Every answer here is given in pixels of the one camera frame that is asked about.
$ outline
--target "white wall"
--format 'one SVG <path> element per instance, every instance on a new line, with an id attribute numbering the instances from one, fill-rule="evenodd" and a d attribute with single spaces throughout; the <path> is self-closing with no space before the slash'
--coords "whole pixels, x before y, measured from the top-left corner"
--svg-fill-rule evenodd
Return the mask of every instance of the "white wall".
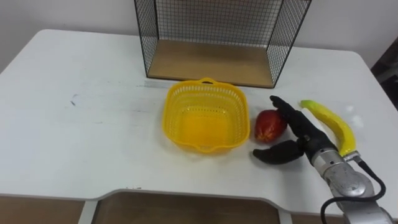
<path id="1" fill-rule="evenodd" d="M 353 50 L 371 67 L 398 37 L 398 0 L 313 0 L 296 45 Z M 137 34 L 134 0 L 0 0 L 0 71 L 41 29 Z"/>

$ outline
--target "robotic arm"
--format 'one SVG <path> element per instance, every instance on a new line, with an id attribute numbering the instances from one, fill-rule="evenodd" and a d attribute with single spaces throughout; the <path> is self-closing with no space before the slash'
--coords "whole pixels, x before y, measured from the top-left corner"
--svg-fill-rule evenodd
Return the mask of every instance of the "robotic arm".
<path id="1" fill-rule="evenodd" d="M 253 155 L 265 163 L 283 164 L 305 154 L 334 196 L 321 207 L 323 224 L 326 224 L 325 210 L 333 202 L 343 211 L 346 223 L 393 224 L 391 216 L 376 202 L 386 193 L 386 186 L 359 155 L 354 156 L 353 160 L 381 186 L 381 191 L 376 195 L 372 182 L 355 171 L 339 155 L 328 136 L 316 128 L 302 112 L 293 109 L 277 96 L 271 96 L 270 99 L 298 139 L 282 142 L 266 150 L 255 149 Z"/>

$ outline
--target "basket handle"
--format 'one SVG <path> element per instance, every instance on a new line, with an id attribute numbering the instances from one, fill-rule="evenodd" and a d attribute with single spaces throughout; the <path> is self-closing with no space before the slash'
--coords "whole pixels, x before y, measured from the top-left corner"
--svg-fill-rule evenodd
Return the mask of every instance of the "basket handle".
<path id="1" fill-rule="evenodd" d="M 201 80 L 198 80 L 198 83 L 216 85 L 218 82 L 212 78 L 202 78 Z"/>
<path id="2" fill-rule="evenodd" d="M 211 147 L 211 148 L 209 148 L 209 149 L 204 149 L 204 148 L 202 148 L 202 147 L 197 146 L 196 149 L 197 149 L 199 152 L 202 152 L 202 153 L 211 153 L 211 152 L 214 152 L 214 151 L 217 149 L 217 147 Z"/>

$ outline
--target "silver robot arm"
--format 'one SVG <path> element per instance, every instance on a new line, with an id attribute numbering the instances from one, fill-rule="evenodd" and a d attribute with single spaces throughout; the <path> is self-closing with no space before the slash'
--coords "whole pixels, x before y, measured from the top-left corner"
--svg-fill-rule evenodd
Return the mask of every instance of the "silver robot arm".
<path id="1" fill-rule="evenodd" d="M 353 160 L 357 163 L 363 162 L 359 156 L 354 156 Z M 312 157 L 311 163 L 329 185 L 334 197 L 369 198 L 375 196 L 372 182 L 364 174 L 355 171 L 336 150 L 328 148 L 319 150 Z M 336 203 L 343 211 L 346 223 L 394 223 L 391 216 L 377 204 L 376 200 L 368 202 L 342 200 Z"/>

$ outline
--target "black cable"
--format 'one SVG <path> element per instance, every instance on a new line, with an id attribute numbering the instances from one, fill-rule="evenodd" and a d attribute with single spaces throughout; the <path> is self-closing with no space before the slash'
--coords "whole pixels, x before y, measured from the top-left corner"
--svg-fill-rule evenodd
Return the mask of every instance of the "black cable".
<path id="1" fill-rule="evenodd" d="M 325 217 L 325 211 L 326 208 L 334 202 L 373 202 L 376 200 L 379 200 L 381 197 L 383 197 L 386 194 L 386 185 L 384 182 L 373 172 L 373 170 L 363 161 L 360 160 L 357 162 L 357 164 L 364 170 L 369 176 L 371 176 L 379 185 L 380 185 L 380 191 L 374 196 L 371 197 L 365 197 L 365 198 L 356 198 L 356 197 L 335 197 L 327 200 L 325 203 L 323 203 L 321 207 L 321 220 L 323 224 L 327 224 L 326 222 L 326 217 Z"/>

